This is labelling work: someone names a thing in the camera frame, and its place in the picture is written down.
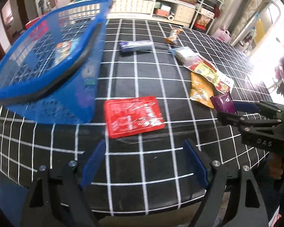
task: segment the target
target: table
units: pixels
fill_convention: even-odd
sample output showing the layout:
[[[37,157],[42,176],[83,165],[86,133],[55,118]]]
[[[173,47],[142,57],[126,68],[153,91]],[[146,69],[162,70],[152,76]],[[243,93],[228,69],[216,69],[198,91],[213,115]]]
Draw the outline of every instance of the table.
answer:
[[[0,170],[28,187],[40,165],[60,168],[105,139],[107,152],[85,195],[95,212],[150,214],[202,200],[204,189],[186,166],[182,142],[191,138],[212,160],[228,167],[258,166],[267,152],[241,144],[238,130],[221,126],[215,110],[189,100],[190,71],[168,53],[164,38],[172,25],[111,19],[98,81],[93,120],[76,126],[44,125],[0,109]],[[263,84],[251,83],[253,66],[243,53],[208,35],[183,28],[178,46],[189,46],[235,81],[234,100],[272,101]],[[117,42],[152,40],[154,51],[120,54]],[[103,115],[107,99],[154,95],[166,127],[109,139]],[[259,114],[244,114],[262,118]],[[61,201],[67,204],[61,193]]]

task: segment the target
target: purple snack packet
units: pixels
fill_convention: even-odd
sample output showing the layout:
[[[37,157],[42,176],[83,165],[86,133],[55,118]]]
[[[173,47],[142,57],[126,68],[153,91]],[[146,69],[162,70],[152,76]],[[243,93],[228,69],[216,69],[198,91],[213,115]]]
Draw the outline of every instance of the purple snack packet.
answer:
[[[211,102],[213,103],[217,112],[228,112],[232,114],[236,113],[230,92],[219,96],[212,96]]]

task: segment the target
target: basket handle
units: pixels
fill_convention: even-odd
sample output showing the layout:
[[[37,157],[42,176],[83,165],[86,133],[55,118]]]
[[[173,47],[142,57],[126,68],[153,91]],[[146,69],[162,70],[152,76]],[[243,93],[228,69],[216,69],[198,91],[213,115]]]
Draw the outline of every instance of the basket handle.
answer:
[[[8,105],[15,105],[15,104],[25,104],[28,102],[36,102],[40,99],[46,98],[47,96],[51,95],[57,89],[59,89],[63,84],[65,84],[84,64],[86,59],[88,58],[91,49],[94,47],[97,36],[101,31],[101,27],[103,25],[102,22],[98,22],[93,30],[92,36],[90,37],[88,43],[86,44],[85,48],[83,49],[81,55],[75,60],[75,62],[65,70],[59,77],[54,79],[50,82],[47,86],[29,95],[17,96],[13,98],[6,98],[0,99],[0,106],[8,106]]]

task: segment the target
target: blue and white package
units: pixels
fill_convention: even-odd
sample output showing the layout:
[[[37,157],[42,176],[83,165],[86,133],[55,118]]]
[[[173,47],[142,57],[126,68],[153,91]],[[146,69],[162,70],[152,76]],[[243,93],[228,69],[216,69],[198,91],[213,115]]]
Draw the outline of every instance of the blue and white package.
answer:
[[[153,42],[148,41],[148,40],[120,42],[119,47],[122,53],[132,52],[132,51],[151,50],[153,47]]]

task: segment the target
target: pink bag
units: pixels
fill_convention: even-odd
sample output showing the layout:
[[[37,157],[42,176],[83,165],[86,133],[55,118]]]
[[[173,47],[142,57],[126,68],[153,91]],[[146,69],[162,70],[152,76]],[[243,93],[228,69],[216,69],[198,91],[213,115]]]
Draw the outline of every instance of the pink bag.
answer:
[[[214,34],[212,34],[212,37],[221,40],[222,42],[228,43],[230,40],[230,33],[226,29],[226,27],[223,27],[223,30],[218,28]]]

